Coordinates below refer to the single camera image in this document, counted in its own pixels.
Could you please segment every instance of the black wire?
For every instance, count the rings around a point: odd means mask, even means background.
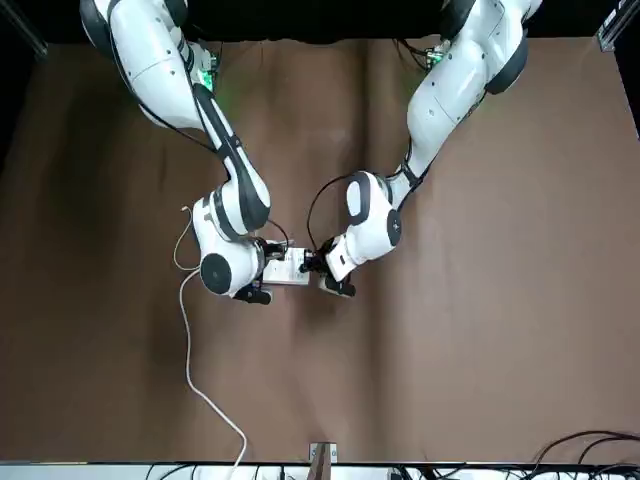
[[[640,436],[638,435],[634,435],[634,434],[630,434],[630,433],[623,433],[623,432],[614,432],[611,430],[584,430],[581,432],[577,432],[577,433],[573,433],[571,435],[567,435],[565,437],[562,437],[558,440],[555,440],[554,442],[551,442],[549,445],[547,445],[545,448],[542,449],[542,451],[538,454],[537,456],[537,461],[536,464],[533,468],[533,470],[531,471],[531,473],[528,473],[527,475],[525,475],[523,477],[523,480],[532,480],[533,478],[535,478],[537,475],[539,475],[542,472],[538,472],[539,468],[540,468],[540,464],[542,463],[542,460],[544,459],[544,457],[547,455],[547,453],[549,453],[549,451],[556,447],[557,445],[560,445],[561,443],[565,443],[568,442],[569,440],[573,440],[579,437],[586,437],[586,436],[590,436],[590,435],[607,435],[610,437],[616,437],[616,438],[625,438],[625,439],[635,439],[640,441]]]
[[[598,475],[602,475],[605,472],[608,472],[610,470],[614,470],[614,469],[620,468],[620,467],[632,467],[632,468],[634,468],[636,470],[640,470],[640,465],[637,465],[635,463],[614,463],[613,465],[608,465],[608,466],[598,470],[597,472],[590,473],[589,474],[589,480],[593,480]]]
[[[218,72],[220,71],[220,65],[222,64],[222,47],[224,47],[224,42],[220,42],[220,48],[218,49]]]
[[[170,477],[171,475],[173,475],[177,471],[184,470],[185,468],[190,468],[190,467],[193,467],[193,465],[191,465],[191,464],[179,465],[176,468],[174,468],[173,470],[169,470],[168,472],[164,473],[160,478],[158,478],[158,480],[165,480],[166,478]]]
[[[467,463],[463,463],[462,465],[460,465],[458,468],[456,468],[455,470],[451,470],[449,473],[447,473],[446,475],[438,475],[438,479],[439,480],[443,480],[445,478],[451,478],[451,475],[455,475],[456,473],[458,473],[461,470],[464,470],[467,467]]]
[[[318,198],[320,198],[320,195],[322,195],[322,192],[324,192],[327,188],[329,188],[334,183],[339,182],[340,180],[345,180],[345,179],[349,178],[350,176],[351,176],[350,174],[349,175],[340,175],[339,177],[336,177],[336,178],[334,178],[332,180],[329,180],[318,191],[318,193],[316,193],[315,198],[311,202],[311,206],[309,207],[309,213],[307,214],[307,233],[309,234],[309,240],[311,240],[311,244],[313,245],[314,252],[318,251],[318,246],[316,245],[316,241],[313,239],[313,234],[311,233],[311,213],[313,212],[313,207],[315,207],[316,202],[318,201]]]
[[[405,467],[404,465],[398,465],[396,467],[396,470],[400,472],[400,478],[402,478],[402,480],[411,480],[411,475],[409,475],[407,467]]]
[[[402,53],[400,52],[400,47],[398,46],[398,40],[393,40],[394,45],[396,46],[396,51],[398,52],[398,56],[400,57],[400,59],[402,61],[404,60],[404,57],[402,56]],[[411,55],[411,58],[413,59],[413,61],[416,63],[416,65],[418,65],[418,68],[420,68],[421,71],[423,72],[427,72],[429,69],[427,68],[427,66],[422,63],[420,60],[418,60],[418,57],[416,57],[416,54],[413,53],[411,50],[409,50],[409,55]]]
[[[589,451],[593,448],[596,447],[598,445],[600,445],[601,443],[609,443],[609,442],[625,442],[625,441],[635,441],[635,442],[640,442],[640,439],[632,439],[632,438],[620,438],[620,437],[606,437],[606,438],[601,438],[600,440],[596,440],[595,442],[592,442],[591,444],[589,444],[583,451],[582,454],[580,455],[580,458],[578,459],[578,465],[580,465],[582,463],[582,461],[585,459],[585,457],[587,456],[587,453],[589,453]]]
[[[207,150],[209,150],[210,152],[216,153],[215,149],[211,146],[211,145],[207,145],[203,142],[201,142],[200,140],[198,140],[197,138],[189,135],[186,132],[183,132],[182,130],[178,130],[178,128],[174,127],[173,125],[171,125],[169,122],[167,122],[165,119],[160,118],[158,115],[155,114],[155,112],[153,110],[151,110],[147,104],[138,96],[138,94],[133,90],[133,87],[131,86],[131,83],[129,82],[129,79],[127,78],[127,75],[125,75],[123,66],[122,66],[122,60],[120,59],[120,54],[118,53],[118,49],[115,46],[115,39],[113,38],[113,30],[111,29],[111,15],[113,15],[115,9],[112,9],[109,12],[109,17],[107,19],[107,28],[109,29],[109,41],[111,43],[111,52],[113,54],[113,58],[115,60],[116,63],[116,67],[118,68],[118,72],[120,73],[120,77],[122,77],[122,80],[124,81],[125,85],[127,86],[127,89],[129,90],[129,92],[131,92],[131,94],[135,97],[135,99],[137,100],[138,104],[151,116],[153,117],[156,121],[158,121],[159,123],[161,123],[162,125],[164,125],[165,127],[169,128],[170,130],[173,130],[174,132],[182,135],[185,138],[188,138],[189,140],[191,140],[192,142],[197,143],[198,145],[200,145],[203,148],[206,148]],[[193,105],[196,109],[196,112],[198,114],[198,117],[200,118],[200,123],[202,124],[202,128],[205,130],[206,132],[206,128],[205,128],[205,124],[204,124],[204,120],[202,119],[202,114],[200,113],[200,108],[198,107],[198,103],[195,99],[195,96],[193,95],[193,82],[191,81],[191,75],[189,74],[189,72],[187,71],[187,67],[184,64],[184,62],[182,61],[182,57],[180,57],[181,60],[181,64],[182,67],[184,69],[185,75],[187,77],[187,81],[189,82],[189,89],[191,91],[191,96],[193,98]]]
[[[267,220],[267,222],[269,222],[271,225],[273,225],[274,227],[276,227],[278,230],[280,230],[280,232],[282,233],[282,235],[284,236],[284,241],[286,242],[285,245],[285,249],[284,249],[284,253],[286,254],[289,251],[289,236],[287,235],[287,232],[284,231],[284,228],[282,228],[280,225],[278,225],[276,222],[274,222],[273,220]]]
[[[427,54],[427,52],[425,52],[424,50],[420,50],[419,48],[416,48],[416,47],[410,45],[409,42],[407,42],[404,38],[398,38],[397,41],[400,42],[402,44],[402,46],[405,47],[407,50],[409,50],[411,53],[414,53],[416,55],[420,55],[421,57],[428,57],[429,56]]]
[[[516,472],[514,472],[513,470],[500,470],[501,472],[505,472],[507,475],[504,477],[504,480],[509,480],[509,477],[511,475],[513,475],[514,477],[518,478],[519,480],[522,480],[524,478],[524,475],[518,475]]]

